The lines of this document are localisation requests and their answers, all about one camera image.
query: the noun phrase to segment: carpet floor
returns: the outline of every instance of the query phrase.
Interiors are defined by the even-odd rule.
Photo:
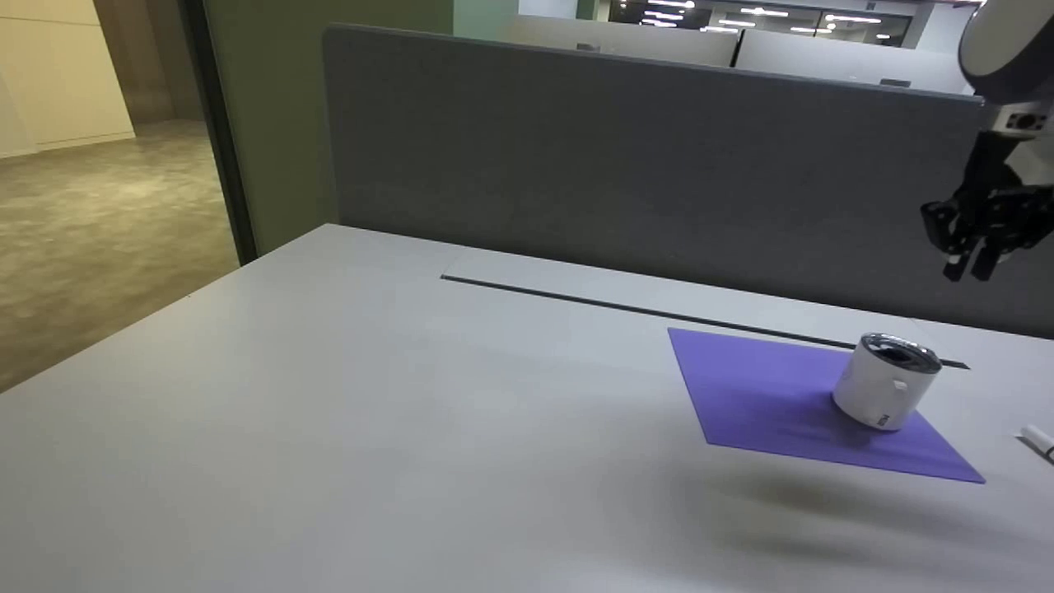
[[[234,270],[204,124],[0,159],[0,392]]]

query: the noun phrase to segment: office window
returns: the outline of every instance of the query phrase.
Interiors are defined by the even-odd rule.
[[[911,17],[765,2],[613,0],[610,20],[662,28],[737,34],[773,31],[899,47]]]

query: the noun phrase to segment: purple paper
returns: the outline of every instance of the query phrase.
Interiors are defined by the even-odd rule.
[[[706,442],[984,483],[915,413],[896,433],[853,420],[831,398],[852,353],[669,329]]]

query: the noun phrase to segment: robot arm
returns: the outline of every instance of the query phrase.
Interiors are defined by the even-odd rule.
[[[930,241],[948,257],[944,275],[961,278],[977,251],[972,273],[987,280],[1014,250],[1054,231],[1050,180],[1026,184],[1028,175],[1008,164],[1021,161],[1021,142],[1054,129],[1054,1],[989,0],[963,32],[959,64],[992,121],[952,198],[921,211]]]

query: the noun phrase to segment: desk surface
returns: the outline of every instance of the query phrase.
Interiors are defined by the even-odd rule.
[[[750,334],[444,273],[954,348],[921,410],[988,483],[709,447],[666,329]],[[1013,434],[1054,428],[1052,356],[323,226],[0,397],[0,590],[1049,590],[1054,467]]]

